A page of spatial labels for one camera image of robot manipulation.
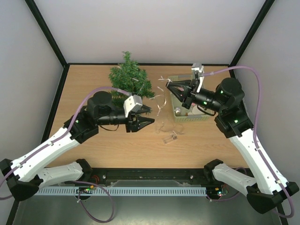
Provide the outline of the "light green plastic basket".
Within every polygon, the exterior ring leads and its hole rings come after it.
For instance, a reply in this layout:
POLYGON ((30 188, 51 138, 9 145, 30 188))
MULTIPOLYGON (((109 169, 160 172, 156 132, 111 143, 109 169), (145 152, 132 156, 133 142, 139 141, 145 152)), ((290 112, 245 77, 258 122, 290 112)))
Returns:
MULTIPOLYGON (((169 76, 172 82, 175 81, 184 81, 184 80, 192 80, 192 75, 172 75, 169 76)), ((170 92, 171 103, 173 108, 173 118, 174 122, 188 122, 188 121, 201 121, 207 120, 210 116, 204 114, 203 112, 199 111, 197 105, 192 104, 190 109, 186 109, 182 107, 182 103, 175 97, 174 94, 170 92)))

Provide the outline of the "clear led string lights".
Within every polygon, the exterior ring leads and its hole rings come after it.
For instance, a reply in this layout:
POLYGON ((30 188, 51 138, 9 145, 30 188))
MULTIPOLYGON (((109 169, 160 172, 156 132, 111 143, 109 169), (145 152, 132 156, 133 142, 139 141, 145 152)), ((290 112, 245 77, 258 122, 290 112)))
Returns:
POLYGON ((157 110, 155 113, 155 133, 163 135, 162 142, 164 145, 169 145, 178 140, 178 135, 180 132, 175 130, 176 125, 171 121, 171 116, 168 112, 167 104, 170 103, 167 97, 166 87, 163 87, 161 84, 157 86, 159 90, 158 94, 155 94, 153 97, 150 97, 148 100, 154 101, 157 105, 157 110))

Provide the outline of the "small green christmas tree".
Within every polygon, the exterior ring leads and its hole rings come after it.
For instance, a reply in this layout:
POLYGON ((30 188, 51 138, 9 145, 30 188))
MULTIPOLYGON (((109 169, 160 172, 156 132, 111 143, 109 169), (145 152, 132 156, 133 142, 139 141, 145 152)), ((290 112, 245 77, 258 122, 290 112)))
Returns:
POLYGON ((131 52, 123 52, 124 62, 110 68, 109 80, 118 88, 141 98, 153 98, 152 84, 145 69, 140 68, 136 60, 131 59, 131 52))

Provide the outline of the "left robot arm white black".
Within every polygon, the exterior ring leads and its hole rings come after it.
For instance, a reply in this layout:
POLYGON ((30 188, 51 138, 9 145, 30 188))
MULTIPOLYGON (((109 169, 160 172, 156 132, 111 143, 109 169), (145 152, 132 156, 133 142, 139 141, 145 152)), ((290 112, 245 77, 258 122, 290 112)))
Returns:
POLYGON ((56 158, 84 143, 99 132, 100 126, 125 125, 126 132, 137 132, 155 120, 141 116, 151 108, 138 95, 129 94, 123 107, 113 104, 112 95, 97 91, 80 104, 75 114, 53 136, 26 155, 4 159, 0 170, 11 196, 24 201, 42 188, 65 181, 88 181, 92 168, 85 159, 63 166, 48 165, 56 158))

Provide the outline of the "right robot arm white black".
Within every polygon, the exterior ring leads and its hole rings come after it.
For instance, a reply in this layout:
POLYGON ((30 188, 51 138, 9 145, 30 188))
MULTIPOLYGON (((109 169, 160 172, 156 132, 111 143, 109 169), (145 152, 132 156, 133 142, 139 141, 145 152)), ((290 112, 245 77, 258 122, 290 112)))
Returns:
POLYGON ((217 113, 214 121, 218 129, 238 149, 253 176, 240 173, 223 161, 215 159, 204 166, 208 183, 226 183, 243 194, 257 212, 264 214, 281 204, 300 189, 288 181, 265 154, 254 125, 240 106, 245 93, 235 78, 225 78, 215 91, 202 87, 200 79, 169 82, 166 88, 189 109, 192 104, 217 113))

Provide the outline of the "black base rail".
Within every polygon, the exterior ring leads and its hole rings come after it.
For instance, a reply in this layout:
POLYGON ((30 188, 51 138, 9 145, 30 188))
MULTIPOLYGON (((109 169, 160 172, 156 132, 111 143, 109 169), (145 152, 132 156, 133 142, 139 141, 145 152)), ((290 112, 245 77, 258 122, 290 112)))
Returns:
POLYGON ((221 186, 225 183, 217 180, 208 180, 203 168, 184 169, 141 169, 141 168, 93 168, 88 182, 109 186, 121 180, 135 181, 176 181, 202 187, 221 186))

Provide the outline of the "black corner frame post right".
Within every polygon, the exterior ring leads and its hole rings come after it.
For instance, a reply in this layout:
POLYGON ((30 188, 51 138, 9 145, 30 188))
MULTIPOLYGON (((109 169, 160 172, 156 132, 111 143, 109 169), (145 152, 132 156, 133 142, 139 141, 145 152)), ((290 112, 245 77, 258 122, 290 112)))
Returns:
POLYGON ((249 46, 251 40, 255 36, 256 32, 258 31, 260 25, 264 21, 266 15, 270 11, 272 5, 274 4, 275 0, 265 0, 261 9, 259 10, 257 16, 255 17, 252 25, 250 26, 246 36, 244 37, 241 45, 239 46, 235 56, 233 57, 230 66, 236 66, 240 61, 242 55, 244 54, 245 50, 249 46))

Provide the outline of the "black corner frame post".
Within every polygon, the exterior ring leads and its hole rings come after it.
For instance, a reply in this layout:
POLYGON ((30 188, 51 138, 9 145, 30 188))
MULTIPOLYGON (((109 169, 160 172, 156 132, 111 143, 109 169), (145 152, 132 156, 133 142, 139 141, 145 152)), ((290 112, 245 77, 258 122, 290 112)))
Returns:
POLYGON ((235 56, 233 57, 230 66, 236 66, 240 61, 242 55, 244 54, 245 50, 249 46, 251 40, 255 36, 256 32, 258 31, 260 25, 264 21, 266 15, 270 11, 272 5, 274 4, 275 0, 265 0, 261 9, 259 10, 257 16, 255 17, 252 25, 250 26, 246 36, 244 37, 241 45, 239 46, 235 56))
POLYGON ((29 10, 31 11, 33 17, 35 18, 36 22, 38 23, 41 31, 43 32, 46 40, 48 41, 50 47, 52 48, 54 54, 56 55, 57 59, 59 60, 60 64, 65 68, 67 66, 67 61, 65 60, 57 42, 55 41, 54 36, 52 35, 46 21, 44 20, 38 6, 36 5, 34 0, 25 0, 29 10))

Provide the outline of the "black corner frame post left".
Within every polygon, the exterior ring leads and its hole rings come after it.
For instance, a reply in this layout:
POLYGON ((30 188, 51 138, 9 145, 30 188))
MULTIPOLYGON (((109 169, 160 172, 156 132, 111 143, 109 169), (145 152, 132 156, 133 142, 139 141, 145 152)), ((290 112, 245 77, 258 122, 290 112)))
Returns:
POLYGON ((65 60, 57 42, 55 41, 54 36, 52 35, 46 21, 44 20, 38 6, 36 5, 34 0, 25 0, 29 10, 31 11, 33 17, 35 18, 36 22, 38 23, 41 31, 43 32, 46 40, 48 41, 50 47, 52 48, 54 54, 56 55, 57 59, 59 60, 60 64, 65 68, 67 66, 67 61, 65 60))

